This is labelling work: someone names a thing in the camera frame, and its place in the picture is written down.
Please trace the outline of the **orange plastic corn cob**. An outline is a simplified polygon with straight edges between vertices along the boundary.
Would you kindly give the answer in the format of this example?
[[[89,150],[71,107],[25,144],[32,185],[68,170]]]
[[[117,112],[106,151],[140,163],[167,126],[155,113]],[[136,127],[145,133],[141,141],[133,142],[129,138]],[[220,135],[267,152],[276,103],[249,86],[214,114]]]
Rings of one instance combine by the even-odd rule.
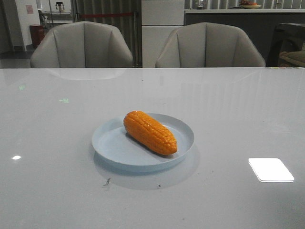
[[[142,111],[129,112],[123,119],[123,125],[135,140],[160,155],[171,155],[178,150],[174,134]]]

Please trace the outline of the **light blue round plate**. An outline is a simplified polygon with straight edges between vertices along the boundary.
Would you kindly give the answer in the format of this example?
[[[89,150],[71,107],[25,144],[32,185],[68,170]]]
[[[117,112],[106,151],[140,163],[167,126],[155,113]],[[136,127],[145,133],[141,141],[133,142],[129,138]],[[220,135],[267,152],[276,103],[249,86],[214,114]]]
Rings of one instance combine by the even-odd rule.
[[[156,113],[149,115],[173,133],[178,146],[176,153],[159,155],[137,142],[126,132],[123,115],[105,122],[94,131],[91,139],[93,148],[106,163],[129,172],[157,172],[179,164],[194,145],[193,130],[175,117]]]

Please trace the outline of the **right grey upholstered chair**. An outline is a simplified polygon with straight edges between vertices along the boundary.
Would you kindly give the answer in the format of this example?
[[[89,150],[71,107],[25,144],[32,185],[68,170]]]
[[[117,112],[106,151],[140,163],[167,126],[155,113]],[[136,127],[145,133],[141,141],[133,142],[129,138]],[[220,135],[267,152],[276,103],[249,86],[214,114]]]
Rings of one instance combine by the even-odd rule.
[[[157,68],[264,67],[265,61],[240,28],[201,22],[173,30]]]

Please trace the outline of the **grey upholstered chair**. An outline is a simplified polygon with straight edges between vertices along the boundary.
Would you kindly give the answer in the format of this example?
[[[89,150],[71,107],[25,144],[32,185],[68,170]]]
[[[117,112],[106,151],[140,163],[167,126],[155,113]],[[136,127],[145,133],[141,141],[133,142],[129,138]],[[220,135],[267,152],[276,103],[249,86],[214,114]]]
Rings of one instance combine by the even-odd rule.
[[[31,68],[131,68],[133,57],[120,30],[81,21],[51,29],[30,58]]]
[[[240,28],[201,22],[173,30],[157,68],[264,67],[265,61]]]

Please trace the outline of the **white cabinet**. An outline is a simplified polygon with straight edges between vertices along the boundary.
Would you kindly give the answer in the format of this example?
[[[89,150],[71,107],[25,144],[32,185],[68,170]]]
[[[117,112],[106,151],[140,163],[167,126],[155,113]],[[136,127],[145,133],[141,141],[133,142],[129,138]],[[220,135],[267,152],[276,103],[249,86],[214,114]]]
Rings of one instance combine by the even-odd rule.
[[[153,68],[169,34],[183,26],[183,0],[142,0],[142,67]]]

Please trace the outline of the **left grey upholstered chair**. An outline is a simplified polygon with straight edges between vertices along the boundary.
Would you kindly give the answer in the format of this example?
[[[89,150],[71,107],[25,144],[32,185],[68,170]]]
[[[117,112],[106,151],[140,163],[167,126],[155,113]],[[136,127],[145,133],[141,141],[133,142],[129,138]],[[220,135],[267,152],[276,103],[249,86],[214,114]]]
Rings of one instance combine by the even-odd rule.
[[[81,21],[51,29],[30,58],[31,68],[131,68],[133,57],[120,30]]]

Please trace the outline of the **red barrier belt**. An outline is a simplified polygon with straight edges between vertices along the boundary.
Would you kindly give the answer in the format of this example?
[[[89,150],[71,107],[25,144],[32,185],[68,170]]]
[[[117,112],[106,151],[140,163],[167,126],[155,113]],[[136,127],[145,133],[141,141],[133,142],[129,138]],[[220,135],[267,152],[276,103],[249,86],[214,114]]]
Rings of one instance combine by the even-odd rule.
[[[133,16],[134,12],[127,13],[112,13],[112,14],[80,14],[80,18],[113,18]]]

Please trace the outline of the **dark grey counter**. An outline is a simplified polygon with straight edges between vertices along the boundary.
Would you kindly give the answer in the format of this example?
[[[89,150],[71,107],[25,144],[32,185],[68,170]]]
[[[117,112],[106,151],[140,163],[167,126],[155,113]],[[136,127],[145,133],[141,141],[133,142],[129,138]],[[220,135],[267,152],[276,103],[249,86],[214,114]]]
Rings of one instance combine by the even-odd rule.
[[[227,24],[243,29],[255,44],[267,66],[278,65],[282,34],[274,32],[280,23],[304,24],[304,9],[185,10],[184,25],[200,22]]]

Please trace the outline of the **red bin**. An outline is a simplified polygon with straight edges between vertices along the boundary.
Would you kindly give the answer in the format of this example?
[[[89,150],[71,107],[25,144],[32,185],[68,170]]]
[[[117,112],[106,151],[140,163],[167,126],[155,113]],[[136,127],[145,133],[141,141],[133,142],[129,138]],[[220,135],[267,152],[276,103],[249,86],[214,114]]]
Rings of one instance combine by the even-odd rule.
[[[43,26],[42,25],[30,25],[29,30],[30,30],[33,48],[37,48],[45,36]]]

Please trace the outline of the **fruit bowl on counter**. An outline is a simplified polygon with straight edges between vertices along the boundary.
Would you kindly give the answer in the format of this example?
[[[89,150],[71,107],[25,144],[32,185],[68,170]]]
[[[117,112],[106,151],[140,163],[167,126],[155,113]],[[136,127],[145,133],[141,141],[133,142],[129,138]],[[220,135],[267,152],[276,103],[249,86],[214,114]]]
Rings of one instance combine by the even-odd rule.
[[[239,6],[242,7],[243,9],[258,9],[261,7],[261,5],[250,0],[241,0],[239,2]]]

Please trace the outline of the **beige cushion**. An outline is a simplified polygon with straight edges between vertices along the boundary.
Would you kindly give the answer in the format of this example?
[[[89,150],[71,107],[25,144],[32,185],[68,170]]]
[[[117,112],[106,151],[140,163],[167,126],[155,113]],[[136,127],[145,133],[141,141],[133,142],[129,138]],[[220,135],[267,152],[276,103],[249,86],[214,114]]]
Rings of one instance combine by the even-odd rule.
[[[281,52],[279,58],[284,61],[287,65],[293,65],[298,67],[305,66],[305,52],[296,51],[296,52]]]

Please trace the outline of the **metal barrier post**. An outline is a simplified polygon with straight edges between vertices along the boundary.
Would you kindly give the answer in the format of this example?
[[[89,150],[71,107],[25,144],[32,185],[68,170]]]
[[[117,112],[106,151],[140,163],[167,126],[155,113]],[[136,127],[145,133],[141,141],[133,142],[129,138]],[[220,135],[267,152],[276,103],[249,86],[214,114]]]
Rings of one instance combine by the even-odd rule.
[[[135,66],[139,66],[139,45],[138,45],[138,28],[137,28],[137,11],[133,12],[133,31],[134,31],[134,52]]]

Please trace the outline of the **pink wall notice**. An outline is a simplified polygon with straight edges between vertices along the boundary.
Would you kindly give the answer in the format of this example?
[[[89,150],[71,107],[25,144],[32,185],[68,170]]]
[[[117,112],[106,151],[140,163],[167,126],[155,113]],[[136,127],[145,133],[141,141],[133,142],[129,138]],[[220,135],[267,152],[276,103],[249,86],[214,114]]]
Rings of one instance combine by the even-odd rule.
[[[32,5],[26,5],[27,14],[33,14],[33,6]]]

